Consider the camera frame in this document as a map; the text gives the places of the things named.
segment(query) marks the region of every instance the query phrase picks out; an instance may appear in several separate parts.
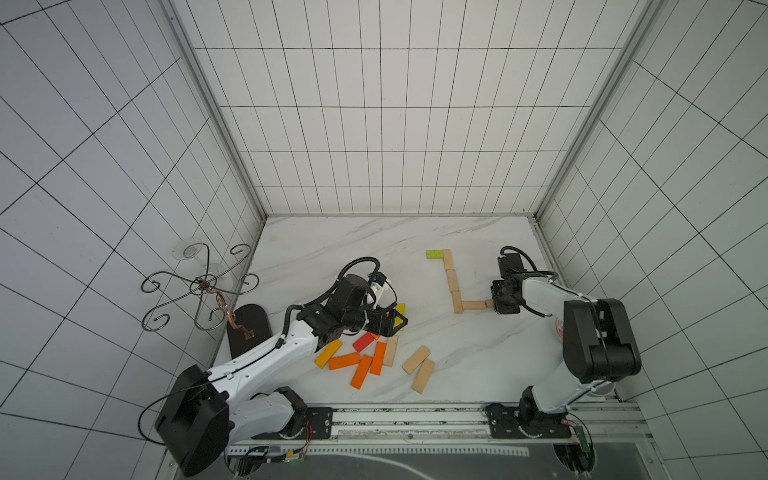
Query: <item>black mounting plate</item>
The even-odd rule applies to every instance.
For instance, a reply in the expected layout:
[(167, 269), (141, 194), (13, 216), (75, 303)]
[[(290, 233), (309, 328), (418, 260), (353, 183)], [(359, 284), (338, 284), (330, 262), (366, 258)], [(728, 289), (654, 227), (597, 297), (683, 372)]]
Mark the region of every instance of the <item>black mounting plate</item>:
[[(306, 420), (312, 426), (312, 440), (327, 440), (331, 438), (331, 426), (333, 426), (333, 408), (331, 407), (308, 407), (306, 409)], [(304, 440), (306, 438), (304, 429), (295, 438)], [(254, 440), (285, 440), (278, 432), (262, 433), (251, 437)]]
[[(507, 407), (501, 403), (492, 403), (485, 407), (488, 426), (491, 427), (491, 437), (494, 439), (528, 439), (518, 428), (515, 412), (518, 407)], [(543, 430), (542, 439), (569, 439), (571, 429), (562, 424), (552, 424)]]

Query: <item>orange wooden block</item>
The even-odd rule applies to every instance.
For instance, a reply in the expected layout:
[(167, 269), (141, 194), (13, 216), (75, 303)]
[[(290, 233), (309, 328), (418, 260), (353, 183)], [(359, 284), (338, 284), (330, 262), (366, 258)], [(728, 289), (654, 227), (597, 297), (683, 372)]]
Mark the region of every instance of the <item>orange wooden block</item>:
[(349, 355), (336, 356), (328, 360), (328, 368), (331, 370), (342, 369), (347, 366), (360, 363), (360, 354), (350, 353)]
[(378, 342), (376, 344), (376, 353), (373, 354), (373, 363), (371, 364), (371, 373), (373, 375), (382, 374), (382, 365), (384, 365), (385, 352), (386, 352), (386, 343)]
[(373, 362), (371, 357), (367, 355), (362, 356), (362, 360), (360, 360), (360, 364), (357, 366), (355, 377), (352, 379), (352, 383), (350, 383), (351, 386), (358, 390), (362, 388), (362, 383), (366, 381), (368, 376), (368, 369), (371, 368), (371, 362)]

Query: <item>metal frame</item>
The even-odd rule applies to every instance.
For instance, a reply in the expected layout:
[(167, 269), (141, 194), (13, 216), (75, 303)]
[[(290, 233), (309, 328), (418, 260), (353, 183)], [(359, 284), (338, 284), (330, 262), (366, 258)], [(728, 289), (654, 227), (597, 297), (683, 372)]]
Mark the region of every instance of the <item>metal frame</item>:
[(176, 38), (177, 44), (181, 48), (181, 56), (184, 58), (184, 61), (187, 63), (187, 66), (192, 71), (192, 80), (195, 83), (195, 86), (197, 87), (197, 91), (200, 94), (200, 97), (203, 99), (203, 101), (206, 104), (206, 108), (210, 112), (210, 117), (212, 119), (212, 123), (216, 126), (216, 129), (219, 131), (219, 134), (224, 139), (224, 143), (227, 146), (227, 150), (229, 151), (230, 157), (232, 160), (234, 160), (234, 164), (237, 166), (237, 174), (240, 176), (240, 179), (246, 184), (248, 189), (248, 194), (250, 195), (250, 199), (253, 201), (253, 204), (256, 205), (257, 215), (258, 215), (258, 221), (261, 223), (266, 222), (266, 218), (268, 217), (266, 210), (264, 210), (264, 206), (261, 203), (261, 199), (259, 198), (259, 195), (256, 192), (256, 189), (253, 187), (253, 181), (250, 179), (250, 175), (247, 174), (247, 169), (245, 168), (245, 163), (243, 161), (243, 158), (240, 156), (240, 151), (235, 148), (235, 143), (232, 138), (232, 133), (230, 132), (229, 127), (227, 126), (226, 121), (224, 121), (223, 117), (221, 116), (221, 110), (217, 107), (216, 101), (214, 101), (214, 94), (212, 90), (210, 89), (210, 85), (208, 84), (208, 80), (205, 78), (205, 75), (203, 74), (203, 70), (200, 67), (200, 62), (197, 60), (197, 54), (194, 51), (194, 48), (192, 47), (192, 42), (189, 39), (189, 36), (187, 35), (187, 32), (184, 30), (184, 26), (179, 22), (179, 15), (178, 11), (176, 10), (176, 5), (173, 3), (172, 0), (155, 0), (159, 6), (161, 7), (161, 10), (163, 11), (163, 14), (165, 15), (165, 19), (170, 25), (171, 30), (174, 33), (174, 37)]
[(600, 117), (607, 105), (611, 102), (616, 89), (618, 88), (624, 76), (627, 74), (632, 61), (634, 60), (637, 50), (648, 36), (648, 33), (653, 28), (656, 19), (658, 18), (661, 10), (667, 4), (667, 0), (648, 0), (643, 12), (641, 13), (637, 23), (634, 26), (632, 33), (630, 33), (627, 41), (624, 43), (624, 47), (621, 49), (621, 55), (616, 60), (611, 73), (606, 78), (603, 86), (598, 92), (595, 102), (589, 109), (589, 114), (584, 120), (584, 123), (579, 127), (578, 133), (574, 138), (571, 146), (568, 148), (568, 152), (565, 155), (563, 163), (558, 168), (558, 172), (554, 176), (554, 180), (549, 184), (547, 193), (544, 195), (544, 200), (536, 210), (535, 215), (537, 218), (541, 218), (541, 215), (547, 209), (549, 204), (554, 198), (554, 192), (560, 188), (566, 173), (571, 169), (576, 162), (578, 155), (581, 153), (581, 149), (587, 143), (587, 139), (592, 134), (592, 131), (597, 126)]

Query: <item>white tiled wall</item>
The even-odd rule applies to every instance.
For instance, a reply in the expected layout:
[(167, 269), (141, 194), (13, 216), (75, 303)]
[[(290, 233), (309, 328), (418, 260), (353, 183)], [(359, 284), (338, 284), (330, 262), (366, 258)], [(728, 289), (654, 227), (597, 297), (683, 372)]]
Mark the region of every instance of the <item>white tiled wall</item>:
[(621, 382), (673, 478), (768, 472), (768, 6), (671, 0), (541, 217), (571, 286), (627, 307)]
[(0, 22), (0, 476), (154, 478), (138, 414), (220, 331), (192, 302), (144, 332), (186, 286), (141, 281), (197, 274), (171, 256), (185, 237), (231, 262), (254, 205), (156, 2), (13, 0)]
[(644, 0), (174, 0), (275, 214), (535, 211)]

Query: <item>red wooden block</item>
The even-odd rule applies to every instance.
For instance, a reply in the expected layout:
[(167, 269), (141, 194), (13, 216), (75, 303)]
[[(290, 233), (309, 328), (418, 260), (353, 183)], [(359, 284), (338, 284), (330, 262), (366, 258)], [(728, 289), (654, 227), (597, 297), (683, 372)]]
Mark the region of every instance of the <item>red wooden block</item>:
[(354, 342), (352, 346), (355, 347), (355, 351), (357, 351), (357, 353), (360, 353), (363, 350), (365, 350), (368, 347), (368, 345), (370, 345), (371, 343), (374, 343), (376, 341), (376, 338), (377, 337), (372, 333), (366, 333), (365, 335), (361, 336), (356, 342)]

